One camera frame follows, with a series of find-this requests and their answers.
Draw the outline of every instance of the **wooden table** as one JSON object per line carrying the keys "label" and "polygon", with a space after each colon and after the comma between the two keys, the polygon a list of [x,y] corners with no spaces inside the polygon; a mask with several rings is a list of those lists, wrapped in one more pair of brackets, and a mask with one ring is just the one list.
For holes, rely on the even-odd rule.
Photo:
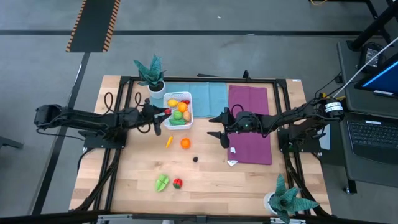
{"label": "wooden table", "polygon": [[[116,96],[120,76],[103,77],[95,113],[104,113],[104,95],[110,91]],[[303,86],[299,80],[286,80],[291,107],[305,103]],[[234,85],[265,87],[268,91],[269,113],[277,113],[271,84],[234,83]],[[143,99],[149,97],[146,86],[134,83],[132,97],[141,92]],[[124,91],[122,103],[127,90]],[[282,110],[284,108],[282,89],[279,90]],[[130,106],[135,106],[134,99]],[[195,118],[189,130],[169,131],[162,125],[162,135],[154,131],[142,134],[136,129],[128,133],[126,147],[122,150],[114,189],[112,212],[125,213],[168,213],[206,215],[271,215],[263,205],[266,193],[274,191],[278,174],[285,176],[285,165],[279,151],[276,132],[271,133],[272,165],[236,164],[230,167],[226,149],[220,141],[208,135],[207,131],[222,130],[220,123],[209,123],[208,119]],[[165,145],[170,135],[174,136],[171,146]],[[189,150],[180,147],[182,138],[190,138]],[[70,208],[76,208],[88,196],[98,182],[104,149],[95,149],[81,161]],[[322,208],[330,211],[329,200],[319,161],[310,153],[301,153],[305,183]],[[192,159],[197,156],[198,162]],[[160,174],[183,180],[181,189],[172,184],[163,192],[155,191],[155,180]],[[107,186],[104,187],[101,206],[104,207]]]}

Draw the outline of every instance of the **purple cloth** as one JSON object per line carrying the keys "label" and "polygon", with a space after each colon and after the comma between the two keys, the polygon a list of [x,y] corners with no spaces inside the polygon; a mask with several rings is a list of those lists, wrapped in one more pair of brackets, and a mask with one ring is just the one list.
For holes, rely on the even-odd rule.
{"label": "purple cloth", "polygon": [[[228,106],[242,105],[245,111],[268,115],[268,97],[266,88],[254,88],[248,86],[229,86]],[[235,106],[234,117],[240,111]],[[228,149],[228,160],[250,164],[272,164],[271,142],[269,135],[263,138],[258,133],[229,134],[229,146],[234,147],[236,153]]]}

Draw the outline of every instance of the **gray floor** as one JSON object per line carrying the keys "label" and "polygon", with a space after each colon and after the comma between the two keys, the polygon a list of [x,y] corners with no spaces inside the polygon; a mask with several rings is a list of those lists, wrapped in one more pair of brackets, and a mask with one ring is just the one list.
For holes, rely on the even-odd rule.
{"label": "gray floor", "polygon": [[[81,1],[2,0],[0,29],[71,29]],[[375,1],[381,12],[384,1]],[[124,0],[117,30],[362,30],[373,19],[364,4],[307,0]],[[395,37],[397,22],[387,29]],[[132,63],[164,58],[170,76],[197,73],[240,77],[299,78],[305,95],[339,71],[336,43],[344,37],[114,36],[106,54],[91,54],[75,108],[92,111],[103,75],[136,75]],[[65,53],[68,36],[0,35],[0,136],[25,144],[0,150],[0,216],[29,213],[53,138],[35,133],[36,107],[65,105],[83,54]],[[326,91],[336,88],[332,83]],[[45,213],[67,211],[82,142],[66,139],[44,206]],[[358,184],[359,194],[341,191],[345,172],[325,166],[333,214],[342,218],[394,223],[398,189]]]}

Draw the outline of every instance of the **toy orange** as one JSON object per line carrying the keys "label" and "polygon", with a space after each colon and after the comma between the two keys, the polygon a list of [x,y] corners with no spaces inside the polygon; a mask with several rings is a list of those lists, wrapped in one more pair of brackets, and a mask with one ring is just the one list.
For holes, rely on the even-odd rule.
{"label": "toy orange", "polygon": [[189,141],[189,139],[185,138],[181,140],[181,147],[183,149],[189,149],[189,147],[191,147],[191,141]]}
{"label": "toy orange", "polygon": [[187,108],[188,108],[188,106],[187,106],[186,103],[178,103],[178,104],[177,104],[177,109],[178,109],[181,113],[186,112]]}

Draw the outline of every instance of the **light blue towel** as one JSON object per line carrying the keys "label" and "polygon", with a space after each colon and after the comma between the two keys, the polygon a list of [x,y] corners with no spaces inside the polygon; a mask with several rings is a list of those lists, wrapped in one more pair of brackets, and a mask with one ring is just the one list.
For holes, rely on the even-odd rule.
{"label": "light blue towel", "polygon": [[[167,93],[187,91],[192,95],[193,117],[211,118],[220,115],[228,106],[226,83],[166,83]],[[150,98],[150,102],[163,107],[162,99]]]}

